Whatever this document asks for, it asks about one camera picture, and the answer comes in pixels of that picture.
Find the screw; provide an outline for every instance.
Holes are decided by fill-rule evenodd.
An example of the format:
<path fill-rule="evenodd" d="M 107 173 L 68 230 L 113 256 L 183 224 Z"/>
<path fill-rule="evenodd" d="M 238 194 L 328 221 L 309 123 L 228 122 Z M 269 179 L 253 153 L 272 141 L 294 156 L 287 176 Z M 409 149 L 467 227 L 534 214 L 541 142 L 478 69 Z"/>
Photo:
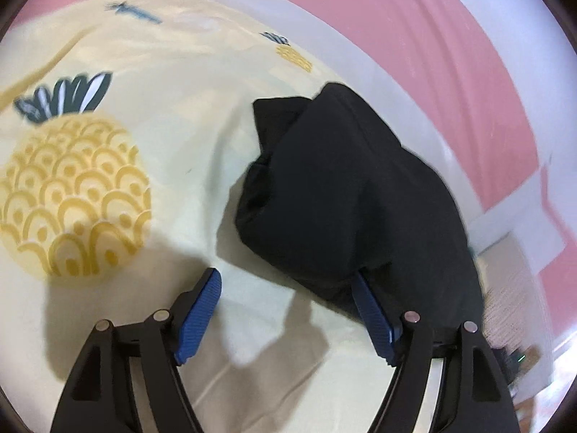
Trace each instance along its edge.
<path fill-rule="evenodd" d="M 104 332 L 105 330 L 108 330 L 109 327 L 110 322 L 107 321 L 106 319 L 99 320 L 94 326 L 94 328 L 99 332 Z"/>
<path fill-rule="evenodd" d="M 162 322 L 170 317 L 170 312 L 168 312 L 166 309 L 159 309 L 152 315 L 152 317 L 155 321 Z"/>
<path fill-rule="evenodd" d="M 464 323 L 463 327 L 465 328 L 465 330 L 467 332 L 471 332 L 471 334 L 474 334 L 478 330 L 477 325 L 473 321 L 470 321 L 470 320 L 468 320 L 466 323 Z"/>
<path fill-rule="evenodd" d="M 405 313 L 405 321 L 416 324 L 417 322 L 420 321 L 420 315 L 416 311 L 407 311 Z"/>

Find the crumpled black garment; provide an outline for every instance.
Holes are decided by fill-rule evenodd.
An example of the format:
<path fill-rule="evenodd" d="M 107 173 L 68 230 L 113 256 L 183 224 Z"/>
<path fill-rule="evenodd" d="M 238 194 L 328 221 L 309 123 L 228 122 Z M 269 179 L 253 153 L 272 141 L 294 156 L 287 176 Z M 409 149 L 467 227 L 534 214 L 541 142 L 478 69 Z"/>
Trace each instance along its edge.
<path fill-rule="evenodd" d="M 435 327 L 483 321 L 483 295 L 455 202 L 355 92 L 257 99 L 261 146 L 235 224 L 242 242 L 319 297 L 356 314 L 365 269 Z"/>

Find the blue rubber fingertip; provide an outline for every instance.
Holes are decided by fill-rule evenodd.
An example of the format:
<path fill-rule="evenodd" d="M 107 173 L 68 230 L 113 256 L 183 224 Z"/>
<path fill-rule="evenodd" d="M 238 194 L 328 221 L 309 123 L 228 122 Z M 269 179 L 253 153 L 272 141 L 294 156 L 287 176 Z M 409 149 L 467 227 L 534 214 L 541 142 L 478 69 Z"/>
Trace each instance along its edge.
<path fill-rule="evenodd" d="M 220 273 L 214 270 L 181 327 L 178 339 L 180 345 L 174 354 L 178 365 L 183 365 L 186 360 L 196 355 L 200 341 L 203 339 L 204 332 L 207 331 L 208 323 L 220 299 L 221 290 Z"/>
<path fill-rule="evenodd" d="M 351 285 L 353 299 L 369 332 L 377 355 L 391 362 L 395 358 L 393 350 L 393 329 L 383 314 L 379 303 L 362 276 L 357 276 Z"/>

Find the blue gripper pad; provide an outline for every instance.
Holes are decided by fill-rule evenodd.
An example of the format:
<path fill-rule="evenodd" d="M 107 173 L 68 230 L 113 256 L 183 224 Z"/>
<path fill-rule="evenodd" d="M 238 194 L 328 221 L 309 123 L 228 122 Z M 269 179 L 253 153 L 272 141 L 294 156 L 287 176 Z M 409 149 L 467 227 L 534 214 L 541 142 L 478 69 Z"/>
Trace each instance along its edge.
<path fill-rule="evenodd" d="M 351 284 L 353 299 L 369 332 L 374 349 L 381 358 L 385 358 L 389 364 L 395 358 L 393 350 L 393 329 L 387 318 L 381 311 L 379 303 L 370 291 L 369 285 L 359 274 Z"/>
<path fill-rule="evenodd" d="M 178 350 L 174 353 L 177 364 L 183 365 L 186 360 L 196 355 L 204 332 L 214 314 L 216 303 L 220 299 L 222 278 L 218 270 L 213 270 L 198 298 L 192 305 L 179 334 Z"/>

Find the pineapple print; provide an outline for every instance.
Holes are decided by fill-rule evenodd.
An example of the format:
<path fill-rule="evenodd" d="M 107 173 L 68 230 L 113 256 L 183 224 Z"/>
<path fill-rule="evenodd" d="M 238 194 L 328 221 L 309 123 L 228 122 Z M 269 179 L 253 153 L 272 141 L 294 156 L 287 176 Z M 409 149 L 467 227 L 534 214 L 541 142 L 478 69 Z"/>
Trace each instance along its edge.
<path fill-rule="evenodd" d="M 39 126 L 0 175 L 0 237 L 34 276 L 104 276 L 144 245 L 151 192 L 138 148 L 93 112 L 110 76 L 59 80 L 54 97 L 41 87 L 14 101 Z"/>
<path fill-rule="evenodd" d="M 309 60 L 305 59 L 295 49 L 293 49 L 286 37 L 277 36 L 276 34 L 270 32 L 263 32 L 261 33 L 261 36 L 264 36 L 278 44 L 279 46 L 276 48 L 276 53 L 278 53 L 285 60 L 289 61 L 290 63 L 294 63 L 308 73 L 313 70 L 313 64 L 309 62 Z"/>

